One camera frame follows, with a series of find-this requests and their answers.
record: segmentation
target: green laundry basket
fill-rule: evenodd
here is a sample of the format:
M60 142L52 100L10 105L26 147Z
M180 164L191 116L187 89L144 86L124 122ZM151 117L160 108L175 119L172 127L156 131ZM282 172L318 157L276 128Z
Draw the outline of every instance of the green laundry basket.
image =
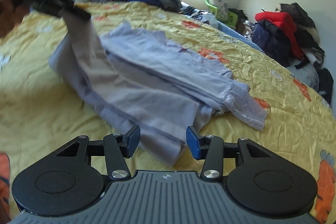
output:
M204 0L204 2L208 6L209 12L211 14L213 14L216 17L216 19L218 19L217 18L218 8L215 7L214 5L211 5L209 3L209 0ZM237 24L237 22L238 22L238 15L236 15L235 13L229 11L229 13L228 13L228 21L223 22L223 23L225 25L227 25L228 27L230 27L231 29L236 30L236 24Z

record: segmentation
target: bed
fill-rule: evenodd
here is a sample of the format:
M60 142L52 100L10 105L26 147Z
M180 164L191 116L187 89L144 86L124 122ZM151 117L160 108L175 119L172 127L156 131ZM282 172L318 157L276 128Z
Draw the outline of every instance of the bed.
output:
M267 109L265 128L257 131L231 113L225 113L213 117L201 134L218 135L226 142L248 137L310 172L319 179L319 193L328 195L324 206L311 213L325 217L333 206L327 223L334 223L336 122L329 106L313 89L294 79L287 69L262 52L184 15L137 2L80 6L93 15L99 34L127 20L133 27L162 30L169 39L205 56L209 52L222 56L220 60L232 70L235 79L248 83L250 95ZM3 59L10 55L10 61L2 64L0 73L0 150L10 157L11 180L78 135L85 134L95 140L114 132L48 66L49 56L66 32L63 20L32 12L22 25L0 40ZM126 162L131 172L136 169L200 171L202 168L202 161L194 160L188 150L174 166L165 165L140 148ZM322 169L321 162L327 163L327 167ZM92 166L106 173L102 158L92 159ZM225 173L234 167L234 160L226 160ZM18 209L13 198L10 206L14 217Z

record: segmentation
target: metal screw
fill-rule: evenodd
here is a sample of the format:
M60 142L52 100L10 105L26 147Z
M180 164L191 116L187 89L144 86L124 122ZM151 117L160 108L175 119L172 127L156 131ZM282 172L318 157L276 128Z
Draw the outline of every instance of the metal screw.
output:
M219 177L219 172L217 170L206 170L203 175L208 179L215 179Z
M118 170L114 170L112 173L111 173L112 177L114 177L115 179L123 179L125 177L127 177L128 173L127 171L125 170L121 170L121 169L118 169Z

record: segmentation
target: ribbed gray surface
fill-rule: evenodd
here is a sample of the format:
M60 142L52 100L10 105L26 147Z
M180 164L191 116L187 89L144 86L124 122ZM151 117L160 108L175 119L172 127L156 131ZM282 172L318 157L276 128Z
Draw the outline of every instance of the ribbed gray surface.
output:
M195 172L139 171L129 181L114 182L89 209L61 218L22 213L13 224L316 224L309 215L270 220L242 210L218 183Z

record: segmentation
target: light purple clothing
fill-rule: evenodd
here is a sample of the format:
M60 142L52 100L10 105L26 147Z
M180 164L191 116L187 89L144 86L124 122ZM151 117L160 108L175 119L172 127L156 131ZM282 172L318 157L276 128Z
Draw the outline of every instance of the light purple clothing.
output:
M185 130L231 111L261 130L266 112L220 62L127 23L99 38L91 22L62 14L68 35L50 66L121 133L139 124L141 146L173 164Z

